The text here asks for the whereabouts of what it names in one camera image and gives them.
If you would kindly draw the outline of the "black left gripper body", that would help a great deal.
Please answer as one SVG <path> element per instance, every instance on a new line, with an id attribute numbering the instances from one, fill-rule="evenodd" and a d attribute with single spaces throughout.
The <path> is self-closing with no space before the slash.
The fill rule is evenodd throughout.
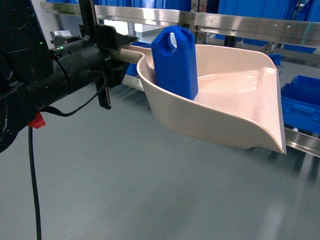
<path id="1" fill-rule="evenodd" d="M 95 82 L 99 104 L 109 110 L 107 68 L 110 58 L 98 48 L 96 25 L 81 26 L 83 36 L 71 36 L 68 30 L 51 32 L 51 55 L 58 70 L 50 76 L 50 103 Z"/>

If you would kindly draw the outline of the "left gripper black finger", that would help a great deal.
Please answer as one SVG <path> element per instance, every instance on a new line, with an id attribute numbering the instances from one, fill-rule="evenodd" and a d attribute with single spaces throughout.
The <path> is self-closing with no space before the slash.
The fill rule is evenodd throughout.
<path id="1" fill-rule="evenodd" d="M 108 59 L 106 61 L 106 77 L 109 88 L 117 87 L 123 83 L 129 65 L 128 62 L 116 59 Z"/>
<path id="2" fill-rule="evenodd" d="M 97 25 L 97 46 L 102 50 L 119 50 L 138 41 L 139 38 L 136 36 L 118 33 L 113 26 Z"/>

